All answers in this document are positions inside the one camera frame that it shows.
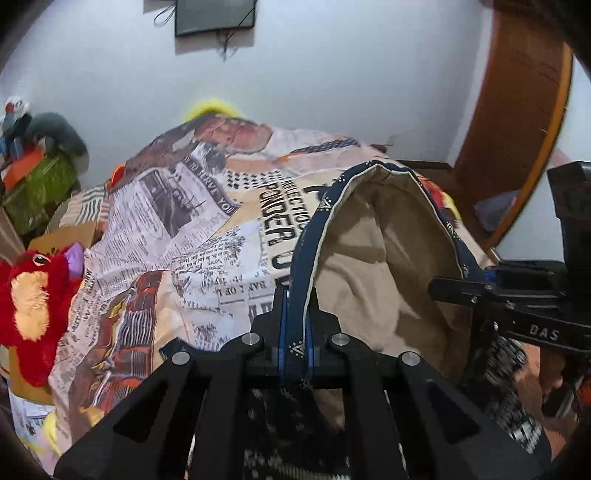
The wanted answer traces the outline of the right hand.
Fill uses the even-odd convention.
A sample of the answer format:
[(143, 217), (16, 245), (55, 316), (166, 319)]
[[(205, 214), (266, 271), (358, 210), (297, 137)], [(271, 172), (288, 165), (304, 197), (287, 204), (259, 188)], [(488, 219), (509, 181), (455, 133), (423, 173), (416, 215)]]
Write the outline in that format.
[(562, 384), (564, 358), (554, 350), (525, 343), (522, 346), (527, 362), (516, 377), (518, 395), (525, 409), (541, 423), (555, 458), (570, 440), (578, 423), (578, 415), (573, 410), (562, 418), (546, 417), (541, 410), (546, 395)]

